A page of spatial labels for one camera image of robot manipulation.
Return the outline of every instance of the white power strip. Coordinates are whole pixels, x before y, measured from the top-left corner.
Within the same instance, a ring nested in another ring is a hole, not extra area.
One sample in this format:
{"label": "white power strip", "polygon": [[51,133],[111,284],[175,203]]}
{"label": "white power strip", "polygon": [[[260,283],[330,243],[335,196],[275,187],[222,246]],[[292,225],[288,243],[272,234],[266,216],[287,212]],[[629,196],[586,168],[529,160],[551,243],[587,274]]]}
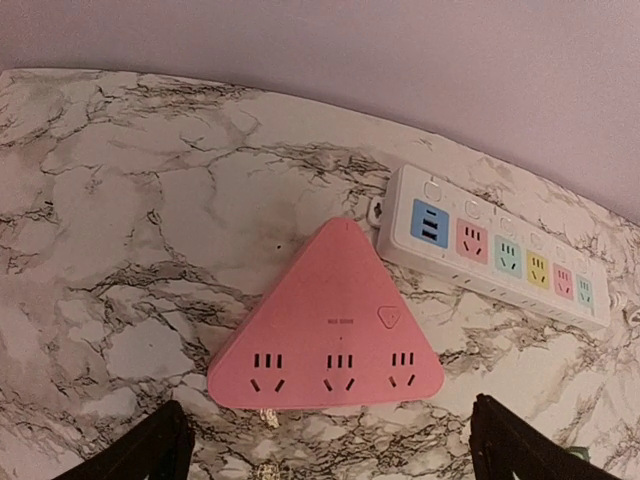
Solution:
{"label": "white power strip", "polygon": [[601,263],[411,165],[389,181],[377,250],[390,262],[585,330],[611,321]]}

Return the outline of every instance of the gray marble veins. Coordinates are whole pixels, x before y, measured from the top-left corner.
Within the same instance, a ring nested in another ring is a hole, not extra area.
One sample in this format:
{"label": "gray marble veins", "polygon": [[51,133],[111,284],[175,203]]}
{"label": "gray marble veins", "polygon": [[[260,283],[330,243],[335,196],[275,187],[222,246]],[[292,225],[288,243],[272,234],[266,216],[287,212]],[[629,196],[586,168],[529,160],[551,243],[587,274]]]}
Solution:
{"label": "gray marble veins", "polygon": [[640,229],[437,135],[311,101],[157,75],[0,77],[0,479],[48,479],[161,402],[190,415],[190,478],[472,478],[492,394],[622,478],[640,473],[640,325],[587,334],[387,265],[444,364],[424,402],[217,407],[205,374],[296,249],[411,162],[603,261],[640,303]]}

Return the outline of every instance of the switch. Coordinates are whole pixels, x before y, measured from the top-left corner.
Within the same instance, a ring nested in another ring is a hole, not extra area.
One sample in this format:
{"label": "switch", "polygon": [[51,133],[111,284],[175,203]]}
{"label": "switch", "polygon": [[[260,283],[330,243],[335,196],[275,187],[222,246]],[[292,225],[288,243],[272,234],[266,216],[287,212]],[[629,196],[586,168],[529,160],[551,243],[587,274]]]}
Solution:
{"label": "switch", "polygon": [[480,218],[480,207],[473,200],[467,200],[464,209],[471,218]]}
{"label": "switch", "polygon": [[427,196],[427,198],[435,202],[442,198],[442,190],[440,189],[440,185],[438,185],[433,180],[430,180],[424,184],[424,194]]}
{"label": "switch", "polygon": [[378,309],[378,317],[380,317],[384,326],[389,329],[396,326],[396,323],[400,320],[400,315],[398,307],[380,307]]}
{"label": "switch", "polygon": [[538,235],[537,233],[531,234],[531,245],[533,245],[537,249],[542,248],[542,238],[540,237],[540,235]]}
{"label": "switch", "polygon": [[578,271],[580,273],[587,273],[587,269],[588,269],[588,266],[587,266],[587,262],[585,261],[585,259],[584,258],[579,258],[578,259]]}
{"label": "switch", "polygon": [[564,263],[567,260],[567,256],[565,255],[564,250],[560,246],[556,247],[556,257],[558,257],[558,260],[560,260],[562,263]]}
{"label": "switch", "polygon": [[513,236],[515,233],[515,227],[513,226],[513,222],[509,220],[507,217],[502,217],[500,219],[500,227],[504,230],[505,233]]}

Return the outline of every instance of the marble countertop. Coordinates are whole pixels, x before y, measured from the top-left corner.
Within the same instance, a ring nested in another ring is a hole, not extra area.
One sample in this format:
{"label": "marble countertop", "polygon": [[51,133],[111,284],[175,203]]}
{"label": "marble countertop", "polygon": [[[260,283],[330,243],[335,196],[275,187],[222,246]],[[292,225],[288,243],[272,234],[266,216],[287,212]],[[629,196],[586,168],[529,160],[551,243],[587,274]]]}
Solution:
{"label": "marble countertop", "polygon": [[588,334],[394,265],[446,371],[434,398],[277,428],[209,399],[212,354],[296,249],[333,216],[375,235],[369,199],[407,162],[599,258],[640,303],[640,228],[438,135],[226,84],[4,72],[0,479],[52,478],[169,398],[197,431],[192,479],[472,478],[481,392],[636,478],[640,324]]}

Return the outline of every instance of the triangular power strip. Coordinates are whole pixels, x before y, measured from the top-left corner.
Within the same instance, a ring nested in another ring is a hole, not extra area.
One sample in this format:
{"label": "triangular power strip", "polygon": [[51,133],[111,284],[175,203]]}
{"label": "triangular power strip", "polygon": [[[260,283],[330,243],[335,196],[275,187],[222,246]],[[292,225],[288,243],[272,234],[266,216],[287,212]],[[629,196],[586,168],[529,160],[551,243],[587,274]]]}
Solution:
{"label": "triangular power strip", "polygon": [[444,371],[360,227],[334,218],[209,368],[231,408],[315,409],[434,395]]}

